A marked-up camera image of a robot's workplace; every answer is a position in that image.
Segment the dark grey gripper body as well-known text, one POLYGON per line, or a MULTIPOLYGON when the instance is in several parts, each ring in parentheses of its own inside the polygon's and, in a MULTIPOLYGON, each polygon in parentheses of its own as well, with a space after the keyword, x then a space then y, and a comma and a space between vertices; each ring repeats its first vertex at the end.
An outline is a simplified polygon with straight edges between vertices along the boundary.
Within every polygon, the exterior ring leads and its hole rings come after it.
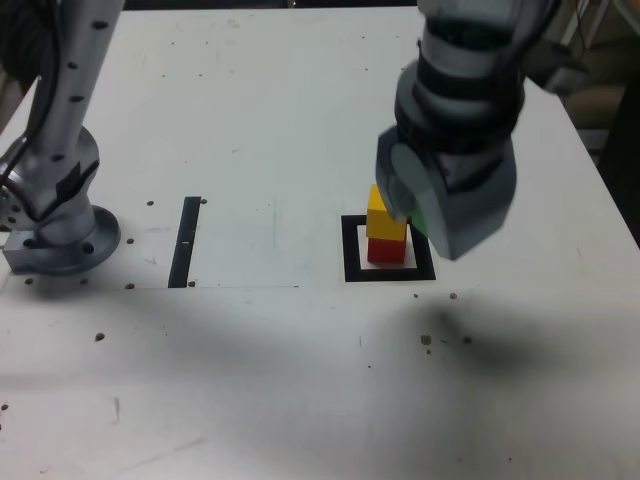
POLYGON ((438 152, 434 164, 433 188, 437 194, 489 192, 505 183, 503 148, 470 154, 438 152))

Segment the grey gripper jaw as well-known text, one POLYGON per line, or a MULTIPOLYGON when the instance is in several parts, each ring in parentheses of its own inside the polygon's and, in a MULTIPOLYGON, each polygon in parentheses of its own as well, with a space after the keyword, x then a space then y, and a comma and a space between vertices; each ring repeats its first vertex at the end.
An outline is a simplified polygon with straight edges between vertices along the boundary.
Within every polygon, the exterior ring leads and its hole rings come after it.
POLYGON ((412 223, 422 223, 437 254, 455 261, 498 231, 510 209, 517 173, 513 149, 504 154, 503 186, 495 191, 437 194, 435 164, 407 145, 393 149, 393 166, 415 196, 412 223))
POLYGON ((403 146, 397 128, 390 127, 378 138, 376 185, 389 215, 395 221, 409 220, 415 207, 415 196, 393 166, 393 149, 403 146))

